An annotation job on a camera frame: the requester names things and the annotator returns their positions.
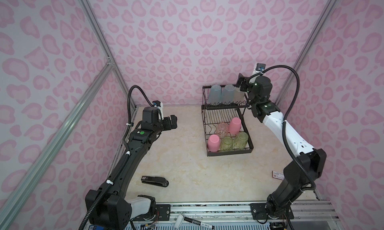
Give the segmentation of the teal cup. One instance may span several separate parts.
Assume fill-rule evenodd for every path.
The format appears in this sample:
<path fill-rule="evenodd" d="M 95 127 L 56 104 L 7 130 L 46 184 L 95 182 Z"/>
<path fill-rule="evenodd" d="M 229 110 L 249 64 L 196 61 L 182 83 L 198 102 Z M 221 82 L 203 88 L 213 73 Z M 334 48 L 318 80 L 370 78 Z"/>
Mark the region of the teal cup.
<path fill-rule="evenodd" d="M 212 85 L 209 91 L 207 103 L 210 105 L 219 105 L 221 103 L 222 87 L 221 85 Z"/>
<path fill-rule="evenodd" d="M 222 88 L 221 101 L 225 105 L 233 103 L 235 97 L 235 86 L 232 84 L 227 84 Z"/>

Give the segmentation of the pink cup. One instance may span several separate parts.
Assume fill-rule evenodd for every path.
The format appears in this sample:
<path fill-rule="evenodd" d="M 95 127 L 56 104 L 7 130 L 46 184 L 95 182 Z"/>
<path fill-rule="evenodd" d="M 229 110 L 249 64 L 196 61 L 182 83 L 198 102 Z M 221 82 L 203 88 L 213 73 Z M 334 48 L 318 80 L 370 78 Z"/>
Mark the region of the pink cup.
<path fill-rule="evenodd" d="M 221 144 L 220 137 L 216 134 L 211 135 L 207 142 L 208 151 L 218 152 L 220 149 L 220 144 Z"/>
<path fill-rule="evenodd" d="M 236 136 L 240 133 L 242 127 L 242 121 L 239 117 L 235 117 L 231 120 L 229 127 L 228 127 L 228 133 L 232 136 Z"/>

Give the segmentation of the pink cup front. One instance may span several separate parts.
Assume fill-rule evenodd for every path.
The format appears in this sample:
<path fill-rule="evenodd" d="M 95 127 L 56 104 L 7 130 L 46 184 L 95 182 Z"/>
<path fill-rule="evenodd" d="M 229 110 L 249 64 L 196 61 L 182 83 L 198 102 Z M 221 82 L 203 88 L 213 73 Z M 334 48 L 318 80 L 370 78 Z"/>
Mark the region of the pink cup front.
<path fill-rule="evenodd" d="M 207 142 L 208 151 L 218 152 L 220 149 L 220 144 L 221 144 L 220 137 L 216 134 L 211 135 Z"/>

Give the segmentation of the orange translucent cup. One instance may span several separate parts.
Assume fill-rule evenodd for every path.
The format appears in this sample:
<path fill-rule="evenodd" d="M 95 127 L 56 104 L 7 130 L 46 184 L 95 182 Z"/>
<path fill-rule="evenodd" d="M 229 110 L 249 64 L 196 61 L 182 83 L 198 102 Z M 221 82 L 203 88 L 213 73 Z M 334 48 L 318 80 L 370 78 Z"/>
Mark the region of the orange translucent cup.
<path fill-rule="evenodd" d="M 220 123 L 216 127 L 215 134 L 219 136 L 220 139 L 223 139 L 227 136 L 229 124 L 228 123 Z"/>

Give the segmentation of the green cup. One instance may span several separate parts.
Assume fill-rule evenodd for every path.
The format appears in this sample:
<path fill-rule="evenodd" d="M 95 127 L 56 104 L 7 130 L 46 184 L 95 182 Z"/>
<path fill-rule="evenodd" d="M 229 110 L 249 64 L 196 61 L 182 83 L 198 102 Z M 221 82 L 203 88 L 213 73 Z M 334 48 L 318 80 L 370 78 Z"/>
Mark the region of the green cup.
<path fill-rule="evenodd" d="M 234 145 L 234 139 L 230 136 L 226 136 L 222 139 L 221 145 L 220 145 L 220 151 L 227 152 L 232 151 Z"/>
<path fill-rule="evenodd" d="M 246 132 L 239 132 L 234 140 L 234 149 L 243 150 L 248 144 L 249 135 Z"/>

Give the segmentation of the yellow-green cup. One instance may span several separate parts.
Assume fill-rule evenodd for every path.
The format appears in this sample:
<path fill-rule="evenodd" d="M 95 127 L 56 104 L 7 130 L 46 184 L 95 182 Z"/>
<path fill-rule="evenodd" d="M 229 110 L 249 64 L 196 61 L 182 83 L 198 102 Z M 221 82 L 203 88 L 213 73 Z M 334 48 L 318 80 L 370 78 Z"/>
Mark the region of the yellow-green cup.
<path fill-rule="evenodd" d="M 235 88 L 234 103 L 239 106 L 246 104 L 245 93 L 239 87 Z"/>

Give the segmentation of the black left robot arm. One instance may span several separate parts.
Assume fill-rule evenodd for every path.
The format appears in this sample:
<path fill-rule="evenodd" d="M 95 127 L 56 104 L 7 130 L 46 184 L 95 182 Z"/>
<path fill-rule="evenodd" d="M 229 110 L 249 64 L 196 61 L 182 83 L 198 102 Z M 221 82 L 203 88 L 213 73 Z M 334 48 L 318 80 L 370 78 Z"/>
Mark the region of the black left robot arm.
<path fill-rule="evenodd" d="M 88 191 L 85 197 L 87 213 L 79 226 L 81 230 L 85 229 L 87 223 L 123 230 L 139 216 L 149 220 L 155 217 L 154 197 L 139 195 L 127 201 L 126 192 L 140 161 L 162 132 L 177 128 L 177 121 L 175 115 L 165 117 L 157 106 L 143 110 L 142 121 L 123 137 L 126 152 L 106 181 L 97 190 Z"/>

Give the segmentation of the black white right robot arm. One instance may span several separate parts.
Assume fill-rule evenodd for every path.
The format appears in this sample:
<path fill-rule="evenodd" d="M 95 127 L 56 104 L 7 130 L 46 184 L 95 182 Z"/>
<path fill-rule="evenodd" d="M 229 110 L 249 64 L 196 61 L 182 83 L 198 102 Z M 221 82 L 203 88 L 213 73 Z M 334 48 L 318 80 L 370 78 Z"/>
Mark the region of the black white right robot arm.
<path fill-rule="evenodd" d="M 322 175 L 327 154 L 309 144 L 270 100 L 273 85 L 268 77 L 239 74 L 236 87 L 247 93 L 253 116 L 274 133 L 292 158 L 284 168 L 283 181 L 267 198 L 265 212 L 268 217 L 276 219 L 285 215 L 303 192 L 316 189 L 315 180 Z"/>

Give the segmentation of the black stapler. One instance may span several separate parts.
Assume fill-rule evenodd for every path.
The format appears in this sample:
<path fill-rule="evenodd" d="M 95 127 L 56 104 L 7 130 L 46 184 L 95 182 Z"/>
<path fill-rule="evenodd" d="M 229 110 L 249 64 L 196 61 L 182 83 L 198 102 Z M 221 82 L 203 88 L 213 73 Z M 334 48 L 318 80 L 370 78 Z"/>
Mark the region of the black stapler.
<path fill-rule="evenodd" d="M 158 187 L 168 187 L 169 181 L 164 177 L 142 176 L 141 182 Z"/>

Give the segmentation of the black marker pen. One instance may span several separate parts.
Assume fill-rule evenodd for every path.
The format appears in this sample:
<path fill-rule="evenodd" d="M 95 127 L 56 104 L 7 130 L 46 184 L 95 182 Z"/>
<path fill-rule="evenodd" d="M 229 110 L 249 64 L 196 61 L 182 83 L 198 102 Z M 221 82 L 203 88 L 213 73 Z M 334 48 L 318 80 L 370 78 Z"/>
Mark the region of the black marker pen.
<path fill-rule="evenodd" d="M 178 217 L 176 219 L 176 222 L 174 224 L 174 228 L 175 229 L 179 229 L 183 222 L 188 222 L 188 223 L 191 223 L 191 224 L 203 227 L 203 228 L 207 228 L 209 230 L 214 230 L 215 229 L 215 227 L 213 225 L 211 225 L 211 224 L 203 223 L 201 221 L 188 218 L 188 217 L 186 217 L 183 214 L 179 214 L 178 215 Z"/>

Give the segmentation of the red white card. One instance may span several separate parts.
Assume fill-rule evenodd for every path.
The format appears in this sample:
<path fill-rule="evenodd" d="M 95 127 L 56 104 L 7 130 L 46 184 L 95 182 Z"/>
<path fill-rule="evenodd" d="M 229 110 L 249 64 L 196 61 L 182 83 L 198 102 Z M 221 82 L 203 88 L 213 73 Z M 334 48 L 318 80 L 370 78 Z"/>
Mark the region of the red white card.
<path fill-rule="evenodd" d="M 278 171 L 272 171 L 272 177 L 278 180 L 283 180 L 285 178 L 284 173 Z"/>

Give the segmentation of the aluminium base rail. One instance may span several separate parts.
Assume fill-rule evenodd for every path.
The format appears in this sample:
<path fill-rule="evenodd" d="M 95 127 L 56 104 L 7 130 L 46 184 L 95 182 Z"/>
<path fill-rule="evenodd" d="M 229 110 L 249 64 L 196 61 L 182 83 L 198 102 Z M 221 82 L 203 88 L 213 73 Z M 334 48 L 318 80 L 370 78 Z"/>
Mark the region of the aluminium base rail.
<path fill-rule="evenodd" d="M 159 203 L 157 215 L 146 221 L 137 217 L 127 230 L 173 230 L 179 215 L 195 222 L 212 225 L 216 230 L 342 230 L 344 227 L 329 201 L 297 200 L 287 217 L 270 219 L 265 203 L 258 202 L 190 202 Z"/>

